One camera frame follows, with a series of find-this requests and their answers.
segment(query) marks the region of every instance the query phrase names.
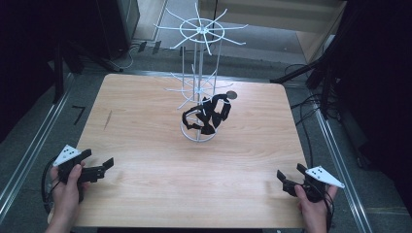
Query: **beige furniture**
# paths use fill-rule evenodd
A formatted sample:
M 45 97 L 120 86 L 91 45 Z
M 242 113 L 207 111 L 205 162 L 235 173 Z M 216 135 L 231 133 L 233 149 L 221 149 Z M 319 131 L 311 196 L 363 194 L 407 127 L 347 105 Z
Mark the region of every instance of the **beige furniture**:
M 200 15 L 214 18 L 216 0 L 199 0 Z M 306 61 L 316 59 L 335 33 L 346 2 L 338 0 L 219 0 L 219 21 L 296 31 Z
M 184 98 L 172 78 L 109 75 L 77 146 L 87 166 L 115 166 L 85 194 L 76 225 L 111 227 L 301 228 L 297 199 L 282 191 L 281 170 L 301 182 L 306 164 L 284 88 L 233 83 L 238 98 L 211 141 L 180 129 Z

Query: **metal strip on floor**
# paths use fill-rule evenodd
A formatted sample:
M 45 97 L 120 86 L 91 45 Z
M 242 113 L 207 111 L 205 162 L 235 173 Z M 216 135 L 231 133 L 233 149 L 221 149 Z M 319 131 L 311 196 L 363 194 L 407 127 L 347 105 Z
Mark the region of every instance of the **metal strip on floor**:
M 343 161 L 342 154 L 340 153 L 340 149 L 333 137 L 329 123 L 327 120 L 324 119 L 320 111 L 316 111 L 316 117 L 324 134 L 338 176 L 341 179 L 341 181 L 346 185 L 346 187 L 343 190 L 345 192 L 346 198 L 348 199 L 349 206 L 351 208 L 352 214 L 354 215 L 355 222 L 358 226 L 358 230 L 360 232 L 372 233 L 372 227 L 369 223 L 369 220 L 367 219 L 365 209 L 355 190 L 351 176 L 349 175 L 348 169 L 346 168 L 345 162 Z
M 66 91 L 60 98 L 60 100 L 51 106 L 48 115 L 37 131 L 36 135 L 33 138 L 33 141 L 29 145 L 27 151 L 25 152 L 23 158 L 18 164 L 15 172 L 7 183 L 6 187 L 0 195 L 0 224 L 3 222 L 4 218 L 10 207 L 12 206 L 14 200 L 17 197 L 17 194 L 24 183 L 27 174 L 29 173 L 34 161 L 41 150 L 43 143 L 49 136 L 54 123 L 56 122 L 58 116 L 60 115 L 61 110 L 63 109 L 67 97 L 69 96 L 70 89 L 73 85 L 74 77 L 72 74 L 69 74 L 66 78 Z

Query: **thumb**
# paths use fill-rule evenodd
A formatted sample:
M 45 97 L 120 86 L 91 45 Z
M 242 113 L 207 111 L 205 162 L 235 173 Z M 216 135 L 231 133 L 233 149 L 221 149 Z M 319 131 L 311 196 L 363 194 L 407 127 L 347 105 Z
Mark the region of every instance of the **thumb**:
M 305 190 L 299 184 L 294 186 L 294 192 L 296 192 L 296 196 L 300 199 L 300 201 L 308 201 L 308 197 L 306 196 Z
M 77 181 L 82 174 L 82 166 L 80 164 L 76 164 L 73 167 L 72 171 L 70 172 L 69 178 L 67 179 L 68 186 L 77 186 Z

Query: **wooden tabletop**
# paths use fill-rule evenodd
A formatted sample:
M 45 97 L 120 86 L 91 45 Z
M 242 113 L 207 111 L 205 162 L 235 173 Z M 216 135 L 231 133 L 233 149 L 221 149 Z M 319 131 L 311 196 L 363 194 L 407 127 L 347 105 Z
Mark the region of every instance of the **wooden tabletop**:
M 77 146 L 86 167 L 115 166 L 85 194 L 78 226 L 299 228 L 297 200 L 282 191 L 281 170 L 302 183 L 306 164 L 288 97 L 273 83 L 232 84 L 228 119 L 210 141 L 181 132 L 185 98 L 173 78 L 108 75 Z

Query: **hand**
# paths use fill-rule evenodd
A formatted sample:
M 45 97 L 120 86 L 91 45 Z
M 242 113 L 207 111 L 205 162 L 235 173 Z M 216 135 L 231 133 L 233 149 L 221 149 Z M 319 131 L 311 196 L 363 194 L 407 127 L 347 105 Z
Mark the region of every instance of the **hand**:
M 70 172 L 67 184 L 58 181 L 58 168 L 51 168 L 52 186 L 55 186 L 52 197 L 54 201 L 54 214 L 46 232 L 70 232 L 80 212 L 79 190 L 77 181 L 82 174 L 81 165 L 76 165 Z
M 308 200 L 303 187 L 300 185 L 294 186 L 294 191 L 296 192 L 297 197 L 299 198 L 298 209 L 302 211 L 303 221 L 305 222 L 305 229 L 307 233 L 326 233 L 326 216 L 327 208 L 324 201 L 313 203 Z M 336 196 L 337 187 L 330 186 L 327 189 L 329 195 L 326 196 L 333 201 Z

